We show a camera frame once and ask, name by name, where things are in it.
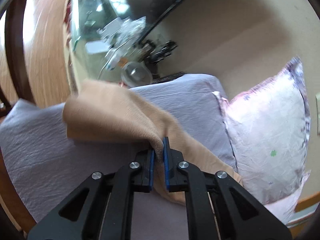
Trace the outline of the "purple grey bed sheet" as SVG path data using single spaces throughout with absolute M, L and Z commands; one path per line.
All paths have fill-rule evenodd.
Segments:
M 224 93 L 211 75 L 135 88 L 171 113 L 183 129 L 221 161 L 236 168 L 234 153 L 214 92 Z M 22 230 L 30 230 L 93 172 L 116 172 L 132 161 L 130 145 L 76 142 L 67 138 L 63 105 L 40 109 L 16 103 L 1 123 L 1 197 Z

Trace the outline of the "tan beige garment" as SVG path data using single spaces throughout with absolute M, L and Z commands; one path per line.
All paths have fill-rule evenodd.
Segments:
M 154 188 L 163 198 L 184 205 L 182 193 L 170 193 L 165 185 L 163 139 L 172 149 L 204 172 L 225 171 L 239 184 L 233 168 L 185 132 L 167 111 L 147 102 L 135 92 L 113 83 L 86 81 L 77 96 L 65 102 L 62 112 L 67 137 L 82 141 L 129 143 L 147 141 L 155 150 Z

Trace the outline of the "cluttered bedside desk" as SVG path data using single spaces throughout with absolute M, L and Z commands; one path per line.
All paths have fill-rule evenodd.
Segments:
M 122 82 L 128 62 L 142 62 L 153 80 L 158 63 L 176 42 L 153 29 L 184 0 L 67 0 L 65 7 L 67 76 L 73 89 L 85 79 Z

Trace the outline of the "clear glass jar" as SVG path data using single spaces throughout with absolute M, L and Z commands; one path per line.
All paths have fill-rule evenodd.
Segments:
M 130 88 L 150 85 L 153 81 L 151 72 L 144 63 L 131 61 L 121 70 L 122 82 Z

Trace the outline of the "wooden headboard trim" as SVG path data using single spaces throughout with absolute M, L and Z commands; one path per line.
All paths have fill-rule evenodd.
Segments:
M 319 191 L 300 199 L 295 207 L 295 213 L 287 223 L 293 239 L 295 239 L 304 229 L 307 228 L 315 216 L 317 207 L 319 206 Z

